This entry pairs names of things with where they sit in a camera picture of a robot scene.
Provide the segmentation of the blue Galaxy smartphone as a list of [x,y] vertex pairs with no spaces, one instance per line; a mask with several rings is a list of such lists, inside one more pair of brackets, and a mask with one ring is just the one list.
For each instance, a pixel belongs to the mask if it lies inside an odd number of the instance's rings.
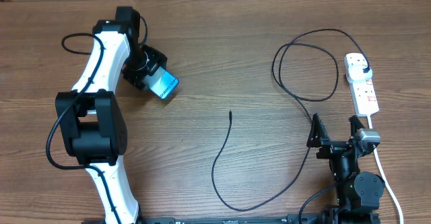
[[163,67],[159,67],[152,76],[146,77],[149,89],[159,98],[165,100],[179,84],[179,80]]

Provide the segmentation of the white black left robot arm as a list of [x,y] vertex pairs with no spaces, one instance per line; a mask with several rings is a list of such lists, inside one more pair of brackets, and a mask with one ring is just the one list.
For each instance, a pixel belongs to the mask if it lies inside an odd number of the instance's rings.
[[127,126],[115,92],[120,78],[138,90],[150,90],[165,100],[179,80],[166,68],[167,58],[139,39],[145,19],[132,7],[118,7],[113,20],[100,20],[88,34],[94,45],[87,65],[70,91],[55,99],[57,120],[47,141],[46,157],[56,168],[51,141],[61,131],[65,150],[75,157],[75,169],[93,179],[104,206],[103,223],[144,223],[127,179],[124,154]]

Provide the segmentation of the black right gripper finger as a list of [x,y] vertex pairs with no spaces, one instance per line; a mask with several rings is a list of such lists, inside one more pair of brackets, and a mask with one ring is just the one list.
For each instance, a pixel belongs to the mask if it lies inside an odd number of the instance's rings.
[[361,129],[364,129],[364,125],[361,123],[359,118],[356,115],[353,115],[349,118],[350,122],[350,131],[352,139],[361,139]]
[[307,147],[322,147],[329,142],[329,135],[318,113],[312,116],[310,133],[306,143]]

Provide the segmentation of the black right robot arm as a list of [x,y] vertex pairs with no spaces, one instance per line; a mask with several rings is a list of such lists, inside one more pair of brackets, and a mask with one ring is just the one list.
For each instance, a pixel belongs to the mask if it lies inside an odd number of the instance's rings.
[[332,141],[318,114],[312,117],[306,146],[317,148],[316,158],[327,159],[334,184],[311,196],[298,213],[302,216],[307,204],[316,197],[335,190],[337,204],[313,214],[313,223],[379,223],[375,210],[379,209],[385,181],[377,174],[362,172],[358,165],[361,157],[370,155],[380,144],[380,135],[365,128],[357,116],[349,118],[351,136],[346,141]]

